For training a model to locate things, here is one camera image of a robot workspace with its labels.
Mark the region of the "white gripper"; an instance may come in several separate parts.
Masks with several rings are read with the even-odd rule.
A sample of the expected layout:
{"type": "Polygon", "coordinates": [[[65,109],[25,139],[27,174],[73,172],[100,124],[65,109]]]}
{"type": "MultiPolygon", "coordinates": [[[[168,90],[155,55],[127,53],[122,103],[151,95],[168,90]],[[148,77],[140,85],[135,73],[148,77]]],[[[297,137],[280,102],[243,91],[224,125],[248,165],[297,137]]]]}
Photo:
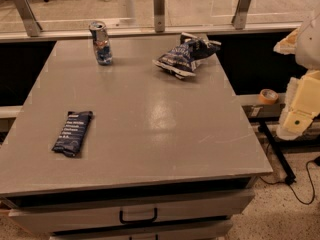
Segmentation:
{"type": "Polygon", "coordinates": [[[277,42],[273,51],[283,55],[296,51],[296,62],[309,69],[300,79],[290,78],[276,130],[280,139],[294,140],[320,114],[320,72],[316,71],[320,69],[320,10],[315,9],[299,29],[277,42]]]}

